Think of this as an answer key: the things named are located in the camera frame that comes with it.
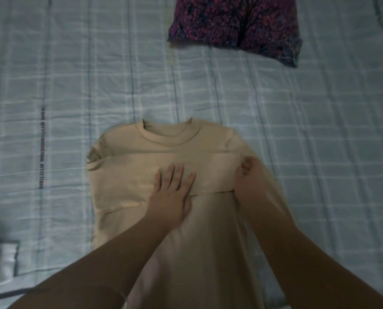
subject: bed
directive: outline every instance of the bed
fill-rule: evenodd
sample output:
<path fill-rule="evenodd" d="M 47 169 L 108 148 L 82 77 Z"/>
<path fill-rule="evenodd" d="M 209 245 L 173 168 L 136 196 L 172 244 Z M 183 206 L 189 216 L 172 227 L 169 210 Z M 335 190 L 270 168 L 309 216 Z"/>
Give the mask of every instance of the bed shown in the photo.
<path fill-rule="evenodd" d="M 383 0 L 297 0 L 299 67 L 170 46 L 176 0 L 0 0 L 0 308 L 91 249 L 91 144 L 139 119 L 238 130 L 300 228 L 383 295 Z M 268 308 L 286 305 L 254 241 Z"/>

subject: tree print pillow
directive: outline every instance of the tree print pillow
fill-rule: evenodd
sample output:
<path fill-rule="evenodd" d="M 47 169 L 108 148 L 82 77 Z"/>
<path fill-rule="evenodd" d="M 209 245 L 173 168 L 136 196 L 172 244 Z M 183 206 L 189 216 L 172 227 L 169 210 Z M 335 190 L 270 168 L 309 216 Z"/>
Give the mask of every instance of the tree print pillow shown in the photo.
<path fill-rule="evenodd" d="M 168 41 L 241 48 L 297 67 L 296 0 L 177 0 Z"/>

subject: person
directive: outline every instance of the person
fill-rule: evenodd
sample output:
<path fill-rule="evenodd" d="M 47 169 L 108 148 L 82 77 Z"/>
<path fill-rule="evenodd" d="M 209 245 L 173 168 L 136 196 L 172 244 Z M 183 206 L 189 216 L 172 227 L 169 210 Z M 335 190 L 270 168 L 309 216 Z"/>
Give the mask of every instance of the person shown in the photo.
<path fill-rule="evenodd" d="M 293 308 L 377 308 L 383 297 L 308 239 L 291 219 L 267 201 L 263 164 L 246 157 L 235 173 L 235 196 Z M 155 177 L 147 213 L 116 236 L 24 295 L 11 309 L 122 308 L 143 266 L 166 235 L 191 209 L 187 196 L 195 173 L 184 167 Z"/>

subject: person's left hand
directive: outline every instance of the person's left hand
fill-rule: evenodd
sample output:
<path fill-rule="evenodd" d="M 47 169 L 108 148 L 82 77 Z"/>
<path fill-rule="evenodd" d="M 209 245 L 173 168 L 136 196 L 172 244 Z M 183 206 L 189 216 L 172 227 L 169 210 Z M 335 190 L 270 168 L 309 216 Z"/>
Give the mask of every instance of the person's left hand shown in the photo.
<path fill-rule="evenodd" d="M 150 196 L 145 219 L 160 223 L 168 231 L 180 226 L 191 210 L 188 193 L 194 183 L 196 174 L 191 173 L 182 182 L 184 166 L 179 165 L 175 170 L 170 165 L 161 181 L 161 171 L 154 177 L 153 192 Z"/>

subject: person's right hand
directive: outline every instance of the person's right hand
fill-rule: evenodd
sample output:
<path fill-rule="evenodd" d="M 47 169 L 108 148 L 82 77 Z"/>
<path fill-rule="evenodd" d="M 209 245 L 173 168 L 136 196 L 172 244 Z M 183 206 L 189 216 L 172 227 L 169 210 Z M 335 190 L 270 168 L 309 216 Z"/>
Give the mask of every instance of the person's right hand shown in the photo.
<path fill-rule="evenodd" d="M 243 207 L 256 205 L 266 199 L 266 179 L 263 163 L 248 156 L 236 168 L 234 194 Z"/>

